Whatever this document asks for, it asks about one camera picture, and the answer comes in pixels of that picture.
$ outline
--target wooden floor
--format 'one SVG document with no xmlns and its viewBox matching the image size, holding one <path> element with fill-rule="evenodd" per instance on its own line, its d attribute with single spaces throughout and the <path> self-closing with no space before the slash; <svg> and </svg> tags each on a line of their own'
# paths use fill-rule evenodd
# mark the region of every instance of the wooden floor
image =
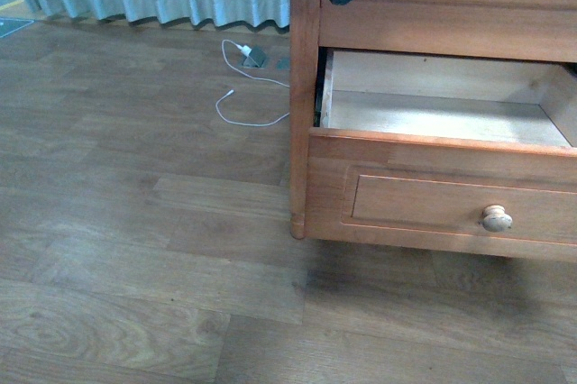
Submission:
<svg viewBox="0 0 577 384">
<path fill-rule="evenodd" d="M 577 383 L 577 265 L 289 235 L 279 36 L 0 40 L 0 382 Z M 231 57 L 237 61 L 237 52 Z"/>
</svg>

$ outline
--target drawer knob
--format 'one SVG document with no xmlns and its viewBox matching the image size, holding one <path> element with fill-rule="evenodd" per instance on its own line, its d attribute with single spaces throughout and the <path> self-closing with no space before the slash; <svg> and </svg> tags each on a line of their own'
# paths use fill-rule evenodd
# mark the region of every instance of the drawer knob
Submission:
<svg viewBox="0 0 577 384">
<path fill-rule="evenodd" d="M 483 228 L 492 233 L 502 233 L 511 229 L 513 219 L 505 213 L 503 206 L 488 206 L 483 210 Z"/>
</svg>

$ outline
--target wooden nightstand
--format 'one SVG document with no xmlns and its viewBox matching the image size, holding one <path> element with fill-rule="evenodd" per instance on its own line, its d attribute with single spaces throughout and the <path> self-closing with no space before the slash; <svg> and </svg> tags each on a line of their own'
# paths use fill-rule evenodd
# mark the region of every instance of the wooden nightstand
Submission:
<svg viewBox="0 0 577 384">
<path fill-rule="evenodd" d="M 290 36 L 293 236 L 577 261 L 577 0 L 291 0 Z"/>
</svg>

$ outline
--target white charging cable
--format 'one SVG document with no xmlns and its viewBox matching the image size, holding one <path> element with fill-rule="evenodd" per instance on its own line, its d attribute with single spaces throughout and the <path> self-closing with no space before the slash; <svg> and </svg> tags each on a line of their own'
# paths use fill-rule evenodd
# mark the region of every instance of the white charging cable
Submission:
<svg viewBox="0 0 577 384">
<path fill-rule="evenodd" d="M 232 40 L 223 40 L 223 42 L 221 43 L 221 50 L 222 50 L 222 52 L 223 52 L 224 62 L 226 63 L 226 65 L 227 65 L 228 67 L 230 67 L 230 68 L 233 69 L 234 71 L 236 71 L 236 72 L 240 73 L 241 75 L 246 76 L 247 78 L 250 78 L 250 79 L 254 79 L 254 80 L 264 80 L 264 81 L 266 81 L 266 82 L 272 82 L 272 83 L 274 83 L 274 84 L 278 84 L 278 85 L 281 85 L 281 86 L 286 87 L 286 88 L 289 87 L 289 85 L 284 84 L 284 83 L 282 83 L 282 82 L 279 82 L 278 80 L 268 79 L 268 78 L 257 78 L 257 77 L 255 77 L 255 76 L 251 76 L 251 75 L 249 75 L 248 73 L 245 73 L 244 71 L 239 70 L 239 69 L 237 69 L 236 67 L 234 67 L 234 66 L 229 62 L 228 58 L 226 57 L 226 51 L 224 50 L 224 44 L 227 43 L 227 42 L 233 44 L 233 45 L 234 45 L 240 52 L 242 52 L 243 55 L 244 55 L 245 57 L 247 57 L 247 58 L 250 58 L 250 57 L 251 57 L 251 50 L 252 50 L 252 49 L 251 49 L 249 46 L 246 46 L 246 45 L 245 45 L 245 46 L 241 46 L 240 44 L 237 44 L 237 43 L 235 43 L 235 42 L 232 41 Z M 221 102 L 222 102 L 223 100 L 225 100 L 227 97 L 230 97 L 233 93 L 234 93 L 234 90 L 231 89 L 231 90 L 230 90 L 228 93 L 226 93 L 224 96 L 220 97 L 220 98 L 218 99 L 218 101 L 216 102 L 216 104 L 215 104 L 216 112 L 218 113 L 218 115 L 223 119 L 223 121 L 225 121 L 225 122 L 227 122 L 227 123 L 229 123 L 229 124 L 245 125 L 245 126 L 247 126 L 247 127 L 269 127 L 270 125 L 274 125 L 274 124 L 278 123 L 278 122 L 281 121 L 281 120 L 284 120 L 286 117 L 289 116 L 289 113 L 286 113 L 286 114 L 284 114 L 284 115 L 281 115 L 279 118 L 277 118 L 276 120 L 274 120 L 274 121 L 272 121 L 272 122 L 270 122 L 270 123 L 240 123 L 240 122 L 237 122 L 237 121 L 229 120 L 229 119 L 225 118 L 224 115 L 221 113 L 219 105 L 221 104 Z"/>
</svg>

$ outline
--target drawer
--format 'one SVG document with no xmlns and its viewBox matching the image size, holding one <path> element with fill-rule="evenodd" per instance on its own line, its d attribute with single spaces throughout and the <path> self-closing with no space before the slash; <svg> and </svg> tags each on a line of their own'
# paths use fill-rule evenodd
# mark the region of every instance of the drawer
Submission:
<svg viewBox="0 0 577 384">
<path fill-rule="evenodd" d="M 323 87 L 307 236 L 577 261 L 567 68 L 333 52 Z M 490 206 L 504 207 L 510 228 L 483 226 Z"/>
</svg>

